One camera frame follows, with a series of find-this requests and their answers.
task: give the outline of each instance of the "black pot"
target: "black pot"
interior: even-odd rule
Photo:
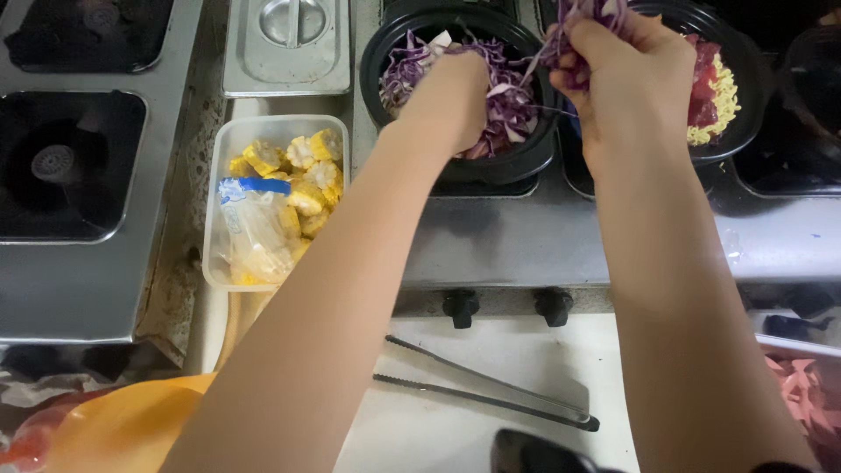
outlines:
[[[841,177],[841,26],[797,36],[780,69],[780,94],[799,121],[790,129],[798,151],[790,165]]]
[[[534,56],[542,46],[541,41],[522,25],[489,8],[471,5],[418,7],[411,13],[401,14],[374,34],[362,55],[359,87],[377,125],[383,127],[393,121],[379,101],[379,79],[389,64],[389,52],[405,46],[406,31],[411,29],[417,37],[429,41],[446,29],[455,41],[461,42],[463,36],[467,36],[465,28],[480,39],[496,38],[504,42],[507,45],[505,54],[512,60]],[[558,95],[549,83],[546,69],[538,67],[534,77],[536,102],[556,108]],[[453,159],[444,168],[441,179],[501,185],[527,178],[544,169],[555,157],[554,131],[557,126],[557,114],[541,111],[537,128],[525,142],[494,157]]]
[[[759,47],[702,6],[686,0],[629,0],[628,6],[647,16],[663,15],[663,24],[681,33],[697,33],[722,46],[722,60],[733,71],[736,97],[742,109],[713,142],[690,146],[695,164],[721,161],[746,147],[762,127],[765,105],[773,91],[773,76]]]

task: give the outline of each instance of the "orange plastic bag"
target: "orange plastic bag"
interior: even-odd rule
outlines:
[[[126,386],[76,407],[47,454],[48,473],[157,473],[215,374]]]

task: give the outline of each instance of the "yellow noodle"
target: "yellow noodle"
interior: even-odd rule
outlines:
[[[716,57],[712,60],[712,65],[715,66],[716,76],[718,77],[717,81],[710,81],[710,87],[716,91],[716,97],[712,102],[716,105],[718,121],[702,128],[690,126],[686,131],[686,139],[691,146],[709,143],[713,136],[720,134],[727,128],[727,124],[736,118],[736,112],[742,109],[737,103],[737,87],[733,83],[733,72],[724,66],[721,55],[716,54]]]

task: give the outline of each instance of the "hand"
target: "hand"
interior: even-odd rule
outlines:
[[[420,81],[397,123],[440,145],[449,159],[479,141],[489,84],[488,65],[476,52],[444,55]]]
[[[617,160],[668,156],[689,162],[686,115],[695,49],[658,19],[633,11],[627,17],[629,43],[588,19],[564,28],[590,64],[590,91],[568,90],[567,72],[555,71],[550,79],[578,110],[593,179],[598,183],[609,168],[627,169],[614,166]]]

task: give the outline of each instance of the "sliced ham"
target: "sliced ham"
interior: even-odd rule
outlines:
[[[712,61],[722,47],[716,43],[702,40],[698,35],[687,35],[686,40],[695,47],[697,59],[695,73],[692,78],[692,94],[690,96],[689,126],[708,126],[718,121],[718,110],[712,100],[716,91],[710,87],[710,81],[717,80],[717,71]]]

